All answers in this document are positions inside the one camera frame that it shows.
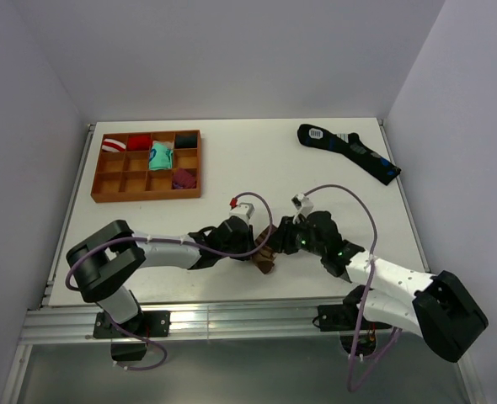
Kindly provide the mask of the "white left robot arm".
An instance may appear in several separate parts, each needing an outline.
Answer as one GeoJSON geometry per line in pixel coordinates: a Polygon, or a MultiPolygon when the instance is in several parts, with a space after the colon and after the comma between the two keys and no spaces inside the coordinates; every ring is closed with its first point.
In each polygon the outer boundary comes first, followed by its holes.
{"type": "Polygon", "coordinates": [[[147,329],[136,297],[125,282],[139,268],[210,268],[223,258],[247,260],[255,249],[253,227],[230,217],[181,237],[135,233],[124,220],[109,223],[66,255],[66,287],[103,309],[124,336],[147,329]]]}

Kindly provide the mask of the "brown striped sock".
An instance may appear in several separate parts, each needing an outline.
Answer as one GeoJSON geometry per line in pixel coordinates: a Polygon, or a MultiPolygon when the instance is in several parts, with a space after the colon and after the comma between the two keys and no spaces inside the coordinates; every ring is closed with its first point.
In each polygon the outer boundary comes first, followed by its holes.
{"type": "MultiPolygon", "coordinates": [[[[269,231],[274,232],[274,225],[266,227],[255,239],[255,244],[261,244],[269,231]]],[[[262,274],[269,274],[275,266],[276,252],[265,244],[258,252],[251,256],[251,262],[262,274]]]]}

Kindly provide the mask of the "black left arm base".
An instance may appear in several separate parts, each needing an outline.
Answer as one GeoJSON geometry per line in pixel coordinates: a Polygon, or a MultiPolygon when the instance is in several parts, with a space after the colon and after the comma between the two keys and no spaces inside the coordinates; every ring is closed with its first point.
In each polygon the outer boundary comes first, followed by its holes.
{"type": "Polygon", "coordinates": [[[110,356],[117,363],[135,363],[144,359],[152,338],[169,334],[169,311],[140,311],[122,324],[114,324],[110,315],[101,311],[95,318],[93,339],[111,340],[110,356]]]}

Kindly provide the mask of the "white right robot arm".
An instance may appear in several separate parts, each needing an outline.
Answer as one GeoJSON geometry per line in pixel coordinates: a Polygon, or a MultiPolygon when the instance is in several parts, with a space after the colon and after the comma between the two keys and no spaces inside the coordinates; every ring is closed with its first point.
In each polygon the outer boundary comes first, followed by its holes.
{"type": "Polygon", "coordinates": [[[456,363],[489,325],[455,274],[421,273],[372,258],[340,235],[328,211],[299,221],[283,217],[268,245],[276,253],[312,253],[332,276],[355,285],[341,304],[318,309],[323,332],[396,327],[422,337],[436,355],[456,363]]]}

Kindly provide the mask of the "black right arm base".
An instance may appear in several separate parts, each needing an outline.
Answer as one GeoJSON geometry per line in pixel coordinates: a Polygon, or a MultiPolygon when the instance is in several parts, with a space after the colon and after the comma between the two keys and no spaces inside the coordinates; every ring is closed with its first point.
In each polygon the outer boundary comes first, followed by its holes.
{"type": "MultiPolygon", "coordinates": [[[[320,332],[338,332],[343,350],[350,354],[353,348],[353,332],[356,327],[357,315],[356,306],[320,305],[317,307],[317,315],[312,319],[312,324],[320,332]]],[[[391,328],[388,324],[369,322],[362,318],[355,356],[364,358],[374,354],[377,348],[377,331],[391,328]]]]}

